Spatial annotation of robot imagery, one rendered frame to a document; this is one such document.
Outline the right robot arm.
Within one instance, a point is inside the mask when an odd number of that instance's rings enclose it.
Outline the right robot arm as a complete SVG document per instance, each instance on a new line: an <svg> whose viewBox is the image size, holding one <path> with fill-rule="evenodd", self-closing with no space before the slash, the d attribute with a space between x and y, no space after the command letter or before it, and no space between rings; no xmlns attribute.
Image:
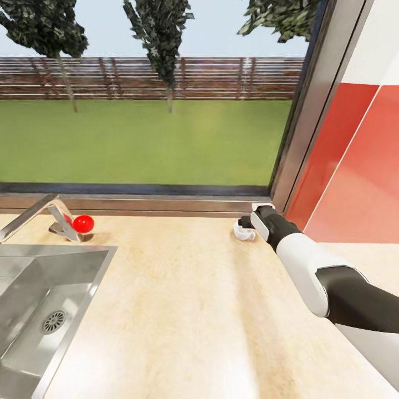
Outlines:
<svg viewBox="0 0 399 399"><path fill-rule="evenodd" d="M273 248L306 307L329 319L399 393L399 297L370 284L349 261L298 230L271 203L252 204L238 226Z"/></svg>

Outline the coffee cup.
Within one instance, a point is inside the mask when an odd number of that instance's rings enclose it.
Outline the coffee cup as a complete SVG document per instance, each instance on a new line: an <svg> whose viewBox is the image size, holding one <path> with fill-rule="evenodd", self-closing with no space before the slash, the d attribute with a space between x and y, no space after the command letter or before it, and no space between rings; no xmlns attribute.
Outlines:
<svg viewBox="0 0 399 399"><path fill-rule="evenodd" d="M234 234L235 236L244 241L246 239L253 240L255 238L255 233L253 229L245 229L242 226L238 226L238 222L234 224Z"/></svg>

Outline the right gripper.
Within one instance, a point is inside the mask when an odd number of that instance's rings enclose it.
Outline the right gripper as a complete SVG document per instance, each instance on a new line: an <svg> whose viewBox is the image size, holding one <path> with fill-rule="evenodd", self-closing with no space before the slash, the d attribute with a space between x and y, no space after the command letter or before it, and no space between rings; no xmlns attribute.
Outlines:
<svg viewBox="0 0 399 399"><path fill-rule="evenodd" d="M242 218L238 220L238 226L242 226L245 229L255 229L250 221L250 216L242 216Z"/></svg>

